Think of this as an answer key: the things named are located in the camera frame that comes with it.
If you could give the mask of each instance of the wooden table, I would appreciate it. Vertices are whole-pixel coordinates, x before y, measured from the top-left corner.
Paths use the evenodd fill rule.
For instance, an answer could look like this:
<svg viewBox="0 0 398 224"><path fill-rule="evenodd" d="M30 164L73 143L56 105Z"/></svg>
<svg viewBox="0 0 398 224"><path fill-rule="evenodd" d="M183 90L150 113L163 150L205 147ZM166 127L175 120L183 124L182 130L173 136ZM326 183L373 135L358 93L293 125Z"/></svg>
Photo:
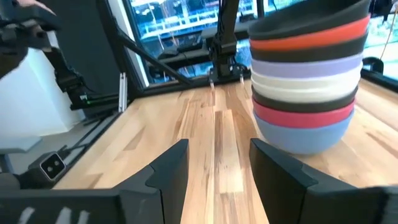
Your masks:
<svg viewBox="0 0 398 224"><path fill-rule="evenodd" d="M262 138L252 117L250 85L134 101L56 189L113 187L178 139L189 138L182 223L267 223L248 158L249 140ZM299 159L357 187L398 184L398 96L362 80L355 110L342 141Z"/></svg>

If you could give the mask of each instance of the bowl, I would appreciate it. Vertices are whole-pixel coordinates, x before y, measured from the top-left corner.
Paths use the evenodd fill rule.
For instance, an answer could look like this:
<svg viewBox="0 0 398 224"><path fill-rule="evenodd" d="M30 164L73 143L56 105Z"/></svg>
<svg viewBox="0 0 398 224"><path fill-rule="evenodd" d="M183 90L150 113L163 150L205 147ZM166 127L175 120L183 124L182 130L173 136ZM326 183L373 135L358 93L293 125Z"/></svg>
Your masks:
<svg viewBox="0 0 398 224"><path fill-rule="evenodd" d="M321 62L262 62L251 60L251 70L261 75L280 78L311 78L327 77L347 72L357 67L363 59L363 54Z"/></svg>
<svg viewBox="0 0 398 224"><path fill-rule="evenodd" d="M344 85L345 83L353 83L361 78L362 62L347 72L330 75L327 77L315 78L279 78L260 75L255 71L251 72L251 78L260 85L270 86L274 88L283 88L290 90L306 90L314 88L329 88L333 86Z"/></svg>
<svg viewBox="0 0 398 224"><path fill-rule="evenodd" d="M275 40L250 40L250 46L258 50L299 50L324 47L362 37L366 33L370 15L349 24L310 34L286 37Z"/></svg>
<svg viewBox="0 0 398 224"><path fill-rule="evenodd" d="M326 111L337 110L349 105L355 99L358 86L349 95L337 100L331 100L322 103L288 103L260 95L253 86L251 87L252 97L260 105L272 108L274 110L293 112L293 113L321 113Z"/></svg>
<svg viewBox="0 0 398 224"><path fill-rule="evenodd" d="M301 90L291 90L288 88L276 88L261 85L251 78L254 89L262 96L289 103L320 103L337 100L349 95L358 85L361 75L357 79L350 79L341 85L330 86L328 88L308 88Z"/></svg>
<svg viewBox="0 0 398 224"><path fill-rule="evenodd" d="M269 144L292 154L311 155L323 152L344 136L354 111L344 120L322 128L285 128L254 117Z"/></svg>
<svg viewBox="0 0 398 224"><path fill-rule="evenodd" d="M255 99L253 101L254 112L263 121L276 126L286 128L320 128L338 123L346 119L354 109L355 101L349 105L321 113L292 113L277 111L260 105Z"/></svg>
<svg viewBox="0 0 398 224"><path fill-rule="evenodd" d="M250 51L253 59L265 62L319 62L345 58L361 53L364 49L366 38L368 38L368 33L358 39L326 47L314 47L311 49L285 52L257 50L250 47Z"/></svg>
<svg viewBox="0 0 398 224"><path fill-rule="evenodd" d="M259 19L252 40L271 40L327 30L367 16L371 0L306 0Z"/></svg>

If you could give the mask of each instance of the black bowl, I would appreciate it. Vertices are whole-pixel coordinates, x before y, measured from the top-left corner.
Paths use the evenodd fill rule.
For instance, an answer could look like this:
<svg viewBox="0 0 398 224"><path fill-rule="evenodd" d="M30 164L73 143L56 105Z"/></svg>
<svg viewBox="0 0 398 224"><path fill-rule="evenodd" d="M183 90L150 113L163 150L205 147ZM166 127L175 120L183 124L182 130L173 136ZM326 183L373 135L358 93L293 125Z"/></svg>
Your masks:
<svg viewBox="0 0 398 224"><path fill-rule="evenodd" d="M367 37L368 33L358 39L347 42L303 50L281 52L258 50L251 47L250 51L253 59L264 62L320 62L324 60L349 57L361 53L364 49Z"/></svg>
<svg viewBox="0 0 398 224"><path fill-rule="evenodd" d="M371 0L306 0L259 19L252 40L271 40L327 30L367 16Z"/></svg>
<svg viewBox="0 0 398 224"><path fill-rule="evenodd" d="M322 113L327 111L338 110L344 108L353 102L355 94L358 91L358 86L349 95L329 102L322 103L288 103L279 100L273 100L262 96L253 86L251 87L252 96L260 105L266 108L271 108L278 111L285 111L291 113Z"/></svg>

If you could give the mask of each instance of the glass window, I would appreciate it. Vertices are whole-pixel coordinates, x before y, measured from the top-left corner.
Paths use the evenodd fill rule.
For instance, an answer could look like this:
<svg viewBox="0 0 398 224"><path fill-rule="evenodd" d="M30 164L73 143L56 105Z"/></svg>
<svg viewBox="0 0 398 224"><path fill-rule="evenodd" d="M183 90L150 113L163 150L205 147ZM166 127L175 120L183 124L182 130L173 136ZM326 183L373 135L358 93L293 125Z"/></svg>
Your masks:
<svg viewBox="0 0 398 224"><path fill-rule="evenodd" d="M190 45L197 41L203 29L216 27L218 22L218 0L132 0L131 7L137 27L136 40L154 57L164 49ZM255 13L253 0L240 0L239 16ZM248 46L248 41L238 44L237 60L241 63L250 64L250 54L240 54L249 52ZM211 67L212 63L207 62L181 68L179 72L195 77L206 75ZM156 83L169 81L162 75L153 78Z"/></svg>
<svg viewBox="0 0 398 224"><path fill-rule="evenodd" d="M379 16L371 19L364 56L381 58L384 62L383 74L398 80L398 17L394 24L392 23L393 18L394 15L389 14L387 17Z"/></svg>

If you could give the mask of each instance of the blue bowl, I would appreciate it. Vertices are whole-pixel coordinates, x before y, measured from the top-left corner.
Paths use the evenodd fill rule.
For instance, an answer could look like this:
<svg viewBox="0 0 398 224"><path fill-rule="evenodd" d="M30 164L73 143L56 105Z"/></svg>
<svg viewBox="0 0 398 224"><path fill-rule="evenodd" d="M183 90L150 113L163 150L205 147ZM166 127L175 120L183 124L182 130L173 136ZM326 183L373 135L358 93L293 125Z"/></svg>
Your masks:
<svg viewBox="0 0 398 224"><path fill-rule="evenodd" d="M269 144L292 154L310 155L323 152L340 141L346 132L351 114L339 123L322 128L285 128L275 126L260 119L256 113L254 117L257 125Z"/></svg>

